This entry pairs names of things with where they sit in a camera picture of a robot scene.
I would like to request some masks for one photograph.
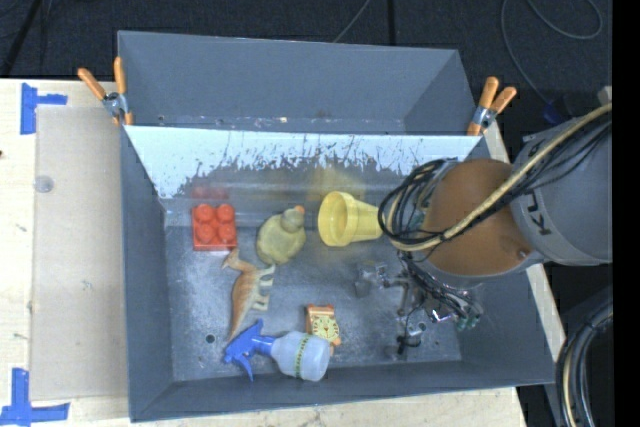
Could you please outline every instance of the orange lego brick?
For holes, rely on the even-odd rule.
[[[217,207],[207,203],[195,206],[191,210],[191,224],[195,251],[220,251],[238,245],[236,212],[227,203]]]

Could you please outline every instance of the plastic dinosaur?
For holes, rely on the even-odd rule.
[[[260,293],[261,287],[273,285],[273,277],[263,280],[265,276],[273,274],[276,266],[271,265],[266,269],[258,269],[255,265],[241,260],[238,248],[233,249],[222,262],[222,268],[231,267],[241,274],[233,284],[231,300],[233,314],[231,316],[231,328],[229,330],[229,340],[232,340],[242,321],[251,308],[259,311],[266,311],[269,306],[269,296]]]

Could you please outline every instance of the yellow cone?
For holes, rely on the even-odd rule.
[[[352,242],[375,240],[382,235],[378,208],[347,192],[330,192],[320,205],[318,231],[327,246],[343,247]]]

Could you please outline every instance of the yellow rubber duck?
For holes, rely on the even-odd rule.
[[[296,205],[264,222],[258,230],[256,251],[267,265],[282,265],[300,252],[306,240],[304,207]]]

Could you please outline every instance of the spray bottle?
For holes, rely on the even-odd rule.
[[[224,362],[241,365],[253,381],[249,359],[256,353],[271,356],[283,374],[319,381],[329,366],[329,342],[319,336],[291,331],[280,338],[262,336],[263,322],[259,319],[227,346]]]

